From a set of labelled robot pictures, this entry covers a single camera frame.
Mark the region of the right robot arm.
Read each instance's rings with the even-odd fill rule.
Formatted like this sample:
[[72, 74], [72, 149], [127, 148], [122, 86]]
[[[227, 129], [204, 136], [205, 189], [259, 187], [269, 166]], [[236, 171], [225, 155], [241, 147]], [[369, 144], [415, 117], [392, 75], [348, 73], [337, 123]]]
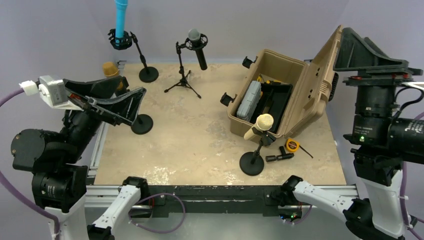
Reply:
[[333, 69], [357, 73], [344, 79], [347, 86], [357, 87], [352, 132], [344, 138], [354, 145], [355, 173], [368, 196], [337, 195], [295, 175], [274, 196], [281, 206], [307, 203], [324, 210], [359, 239], [402, 240], [419, 221], [405, 206], [403, 166], [405, 162], [424, 162], [424, 122], [402, 118], [410, 102], [399, 105], [397, 97], [405, 90], [423, 92], [423, 83], [413, 79], [423, 70], [389, 57], [350, 27], [342, 30]]

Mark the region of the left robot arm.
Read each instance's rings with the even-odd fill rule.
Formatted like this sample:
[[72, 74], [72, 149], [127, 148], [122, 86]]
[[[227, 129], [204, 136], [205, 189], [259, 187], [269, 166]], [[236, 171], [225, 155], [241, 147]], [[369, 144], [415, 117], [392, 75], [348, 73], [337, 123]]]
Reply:
[[115, 225], [150, 197], [147, 180], [129, 176], [102, 217], [86, 223], [88, 167], [77, 162], [103, 123], [133, 126], [146, 94], [139, 87], [116, 96], [120, 83], [120, 76], [78, 82], [45, 75], [19, 84], [26, 95], [39, 94], [51, 108], [65, 111], [59, 132], [25, 129], [10, 147], [13, 168], [33, 175], [33, 207], [50, 218], [54, 240], [112, 240]]

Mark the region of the gold microphone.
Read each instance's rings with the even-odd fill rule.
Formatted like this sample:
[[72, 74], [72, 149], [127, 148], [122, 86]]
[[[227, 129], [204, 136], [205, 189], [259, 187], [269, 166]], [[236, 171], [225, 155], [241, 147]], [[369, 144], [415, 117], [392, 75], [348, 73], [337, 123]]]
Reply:
[[[103, 74], [106, 78], [112, 78], [112, 77], [119, 77], [120, 76], [120, 71], [117, 67], [117, 65], [112, 62], [112, 61], [108, 61], [103, 63], [102, 65], [102, 71]], [[123, 82], [123, 77], [120, 77], [120, 83], [117, 87], [118, 91], [121, 91], [124, 89], [124, 82]]]

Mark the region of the cream microphone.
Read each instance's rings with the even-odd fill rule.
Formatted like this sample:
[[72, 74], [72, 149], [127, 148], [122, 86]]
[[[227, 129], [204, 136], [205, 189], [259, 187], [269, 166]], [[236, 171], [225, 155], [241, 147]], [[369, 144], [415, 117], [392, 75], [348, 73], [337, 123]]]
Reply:
[[260, 136], [263, 132], [268, 131], [274, 124], [272, 115], [265, 113], [256, 118], [255, 124], [244, 134], [245, 140], [251, 140], [256, 135]]

